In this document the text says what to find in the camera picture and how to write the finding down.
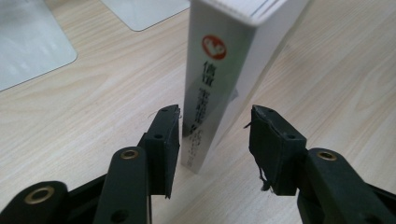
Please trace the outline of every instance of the screw hole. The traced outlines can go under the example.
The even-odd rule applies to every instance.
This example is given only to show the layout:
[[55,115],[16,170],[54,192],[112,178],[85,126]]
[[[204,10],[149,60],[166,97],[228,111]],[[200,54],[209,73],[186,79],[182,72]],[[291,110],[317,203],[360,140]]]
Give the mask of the screw hole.
[[139,152],[136,150],[126,150],[121,153],[120,157],[125,160],[130,160],[136,158],[138,155]]
[[111,221],[113,223],[121,223],[128,218],[128,211],[127,210],[118,210],[117,212],[113,213],[111,216]]
[[318,152],[318,157],[322,158],[325,161],[335,161],[337,157],[331,152],[320,151]]
[[26,196],[24,201],[27,204],[43,203],[52,196],[54,191],[55,189],[51,186],[35,189]]

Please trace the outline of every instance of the light wood grain surface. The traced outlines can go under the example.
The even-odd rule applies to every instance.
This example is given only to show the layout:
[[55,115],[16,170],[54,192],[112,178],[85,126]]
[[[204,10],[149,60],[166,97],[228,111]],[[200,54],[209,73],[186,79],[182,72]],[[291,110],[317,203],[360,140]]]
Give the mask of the light wood grain surface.
[[[158,109],[183,104],[188,10],[137,33],[98,0],[47,3],[78,58],[0,92],[1,209],[34,183],[74,189],[104,174]],[[396,193],[396,2],[315,0],[253,104]],[[260,191],[249,109],[201,174],[177,166],[171,200],[153,197],[153,223],[301,222],[296,197]]]

